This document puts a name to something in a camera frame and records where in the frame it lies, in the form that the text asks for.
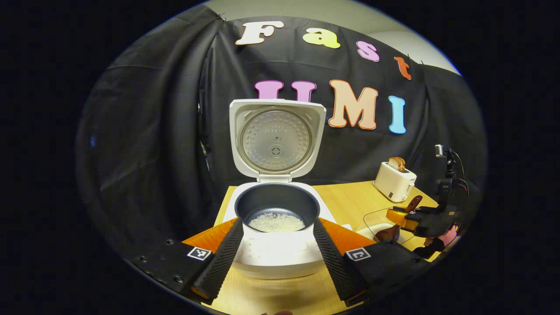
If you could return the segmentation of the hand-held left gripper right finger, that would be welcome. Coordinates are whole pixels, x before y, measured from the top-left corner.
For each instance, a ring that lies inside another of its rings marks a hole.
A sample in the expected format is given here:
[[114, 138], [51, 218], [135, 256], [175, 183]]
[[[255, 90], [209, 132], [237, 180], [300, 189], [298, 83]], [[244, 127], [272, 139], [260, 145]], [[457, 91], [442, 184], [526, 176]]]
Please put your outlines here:
[[377, 301], [428, 271], [431, 263], [395, 241], [375, 242], [317, 217], [313, 235], [341, 301]]

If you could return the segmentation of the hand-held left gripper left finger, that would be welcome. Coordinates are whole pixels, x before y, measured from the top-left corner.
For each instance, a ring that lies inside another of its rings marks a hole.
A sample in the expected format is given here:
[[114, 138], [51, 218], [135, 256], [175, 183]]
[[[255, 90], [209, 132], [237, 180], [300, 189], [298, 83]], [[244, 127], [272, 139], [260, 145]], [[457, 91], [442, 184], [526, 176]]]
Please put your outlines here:
[[183, 241], [155, 239], [128, 251], [126, 261], [173, 295], [211, 305], [243, 237], [243, 222], [234, 218]]

